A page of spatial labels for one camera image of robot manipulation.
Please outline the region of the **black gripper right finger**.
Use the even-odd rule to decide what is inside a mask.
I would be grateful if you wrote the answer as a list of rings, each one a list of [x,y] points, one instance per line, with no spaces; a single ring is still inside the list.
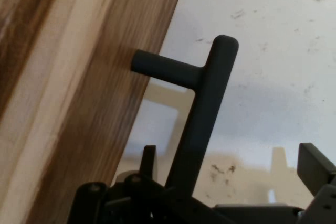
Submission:
[[[335,223],[335,165],[312,143],[301,143],[298,176],[313,196],[298,223]]]

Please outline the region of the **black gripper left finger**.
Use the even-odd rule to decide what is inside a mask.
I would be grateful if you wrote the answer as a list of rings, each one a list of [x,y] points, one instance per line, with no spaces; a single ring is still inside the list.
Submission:
[[[143,150],[139,171],[108,187],[86,183],[75,194],[68,223],[223,223],[223,216],[176,188],[154,181],[156,147]]]

